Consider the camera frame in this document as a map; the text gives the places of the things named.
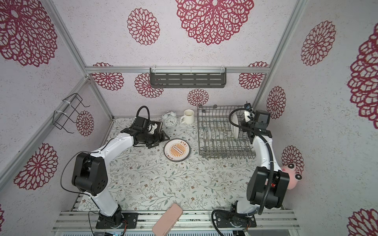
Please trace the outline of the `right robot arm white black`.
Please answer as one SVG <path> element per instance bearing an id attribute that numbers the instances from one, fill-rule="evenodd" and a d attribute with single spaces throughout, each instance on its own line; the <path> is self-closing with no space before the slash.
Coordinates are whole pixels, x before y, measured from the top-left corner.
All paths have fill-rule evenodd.
<path id="1" fill-rule="evenodd" d="M 290 177 L 281 170 L 274 155 L 272 133 L 267 129 L 270 113 L 263 110 L 238 108 L 244 119 L 237 125 L 246 132 L 256 153 L 256 167 L 247 187 L 247 201 L 257 207 L 257 214 L 264 209 L 280 208 L 286 195 Z"/>

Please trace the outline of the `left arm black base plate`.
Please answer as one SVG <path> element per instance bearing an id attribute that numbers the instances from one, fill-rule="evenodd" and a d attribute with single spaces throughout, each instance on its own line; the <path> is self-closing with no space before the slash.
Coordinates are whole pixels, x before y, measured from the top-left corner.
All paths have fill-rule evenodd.
<path id="1" fill-rule="evenodd" d="M 96 229 L 135 229 L 138 213 L 116 212 L 114 216 L 105 216 L 101 213 L 97 220 Z"/>

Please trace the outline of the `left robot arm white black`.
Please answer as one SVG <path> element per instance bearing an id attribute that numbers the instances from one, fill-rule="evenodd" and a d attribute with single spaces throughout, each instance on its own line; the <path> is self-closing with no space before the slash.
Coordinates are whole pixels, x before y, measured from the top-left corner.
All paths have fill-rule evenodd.
<path id="1" fill-rule="evenodd" d="M 108 190 L 107 168 L 123 151 L 136 147 L 152 148 L 170 137 L 164 131 L 152 133 L 131 131 L 125 128 L 106 145 L 93 151 L 83 151 L 76 156 L 72 184 L 89 195 L 99 209 L 99 220 L 109 228 L 119 228 L 123 221 L 122 208 Z"/>

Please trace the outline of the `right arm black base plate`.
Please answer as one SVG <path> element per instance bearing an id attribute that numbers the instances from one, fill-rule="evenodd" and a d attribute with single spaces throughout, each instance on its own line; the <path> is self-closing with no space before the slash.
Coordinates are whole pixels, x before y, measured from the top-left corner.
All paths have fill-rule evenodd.
<path id="1" fill-rule="evenodd" d="M 219 229 L 222 228 L 255 228 L 257 222 L 255 216 L 239 214 L 226 210 L 216 209 L 212 211 L 212 218 L 215 226 Z"/>

